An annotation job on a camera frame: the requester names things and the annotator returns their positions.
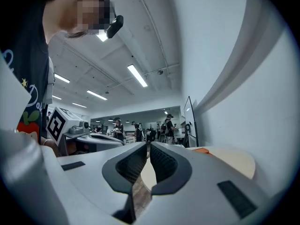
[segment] computer screen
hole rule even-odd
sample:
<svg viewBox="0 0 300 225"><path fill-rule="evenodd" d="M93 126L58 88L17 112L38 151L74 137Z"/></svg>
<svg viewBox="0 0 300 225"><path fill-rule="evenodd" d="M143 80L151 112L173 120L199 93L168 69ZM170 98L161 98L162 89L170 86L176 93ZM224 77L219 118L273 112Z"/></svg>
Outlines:
<svg viewBox="0 0 300 225"><path fill-rule="evenodd" d="M184 117L186 118L186 124L190 125L190 130L188 131L189 146L198 147L197 125L190 97L187 98L186 105L184 106Z"/></svg>

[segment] laboratory room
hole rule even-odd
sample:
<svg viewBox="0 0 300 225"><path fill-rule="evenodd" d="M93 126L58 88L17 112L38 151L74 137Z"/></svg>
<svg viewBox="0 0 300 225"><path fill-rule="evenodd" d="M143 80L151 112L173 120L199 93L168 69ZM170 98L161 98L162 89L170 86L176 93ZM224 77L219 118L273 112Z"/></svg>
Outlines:
<svg viewBox="0 0 300 225"><path fill-rule="evenodd" d="M299 26L283 1L1 0L10 223L292 224Z"/></svg>

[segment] orange object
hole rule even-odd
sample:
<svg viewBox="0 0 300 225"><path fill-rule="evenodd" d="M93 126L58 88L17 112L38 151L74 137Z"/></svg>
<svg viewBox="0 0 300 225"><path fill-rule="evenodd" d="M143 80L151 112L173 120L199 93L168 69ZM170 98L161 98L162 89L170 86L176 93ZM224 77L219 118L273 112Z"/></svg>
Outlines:
<svg viewBox="0 0 300 225"><path fill-rule="evenodd" d="M206 154L210 154L210 151L208 151L206 148L199 148L199 149L195 149L195 150L192 150L192 151L195 151L195 152L200 152L200 153L206 153Z"/></svg>

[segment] black t-shirt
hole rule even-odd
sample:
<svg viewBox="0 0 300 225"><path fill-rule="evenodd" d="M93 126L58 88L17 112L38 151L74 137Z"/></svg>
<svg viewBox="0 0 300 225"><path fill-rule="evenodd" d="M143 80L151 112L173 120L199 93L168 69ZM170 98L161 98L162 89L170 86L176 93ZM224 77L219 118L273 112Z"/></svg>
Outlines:
<svg viewBox="0 0 300 225"><path fill-rule="evenodd" d="M137 137L141 137L142 136L142 133L141 133L139 127L140 127L140 125L136 123L135 124L135 128L137 128L137 130L136 130L136 136Z"/></svg>
<svg viewBox="0 0 300 225"><path fill-rule="evenodd" d="M49 53L43 28L45 2L35 1L27 8L16 10L14 22L20 26L11 30L11 21L3 21L4 39L0 50L7 65L31 94L31 100L18 124L18 131L25 132L40 142L42 127L42 101L48 84Z"/></svg>
<svg viewBox="0 0 300 225"><path fill-rule="evenodd" d="M173 127L173 124L172 124L171 120L166 119L165 120L165 124L167 125L167 128L169 129L169 133L166 134L166 136L173 137L174 136L174 132L173 132L173 130L171 130L171 127Z"/></svg>
<svg viewBox="0 0 300 225"><path fill-rule="evenodd" d="M114 133L114 138L118 138L120 140L123 140L124 137L123 137L123 132L124 132L124 128L123 128L123 124L119 124L119 125L114 125L114 128L117 128L118 131L120 131L121 133Z"/></svg>

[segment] fluorescent light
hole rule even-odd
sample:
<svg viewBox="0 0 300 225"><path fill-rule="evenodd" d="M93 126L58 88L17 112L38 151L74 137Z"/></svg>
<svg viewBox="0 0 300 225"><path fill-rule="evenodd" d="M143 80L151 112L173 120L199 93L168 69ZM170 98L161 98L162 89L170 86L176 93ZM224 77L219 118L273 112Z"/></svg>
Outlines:
<svg viewBox="0 0 300 225"><path fill-rule="evenodd" d="M54 74L54 76L57 77L58 79L63 80L63 81L66 82L66 83L69 83L69 82L70 82L70 80L68 80L68 79L66 79L66 78L64 78L64 77L62 77L62 76L59 76L59 75L57 75L56 73Z"/></svg>
<svg viewBox="0 0 300 225"><path fill-rule="evenodd" d="M52 97L54 97L54 98L57 98L57 99L61 100L61 98L60 98L60 97L57 97L57 96L53 96L53 95L52 95Z"/></svg>
<svg viewBox="0 0 300 225"><path fill-rule="evenodd" d="M100 98L100 99L107 100L107 98L102 97L102 96L98 95L97 93L94 93L94 92L92 92L92 91L90 91L90 90L87 90L87 92L90 93L91 95L94 95L94 96Z"/></svg>
<svg viewBox="0 0 300 225"><path fill-rule="evenodd" d="M131 71L131 73L135 76L135 78L140 82L140 84L143 87L147 87L148 86L146 84L146 82L143 80L143 78L141 77L141 75L139 74L139 72L136 70L136 68L134 67L133 64L129 65L127 68Z"/></svg>
<svg viewBox="0 0 300 225"><path fill-rule="evenodd" d="M102 42L107 40L107 35L106 35L106 32L104 30L99 30L99 34L97 34L97 37L100 38L100 40Z"/></svg>
<svg viewBox="0 0 300 225"><path fill-rule="evenodd" d="M74 104L74 105L76 105L76 106L80 106L80 107L85 107L85 106L79 105L79 104L77 104L77 103L72 103L72 104Z"/></svg>

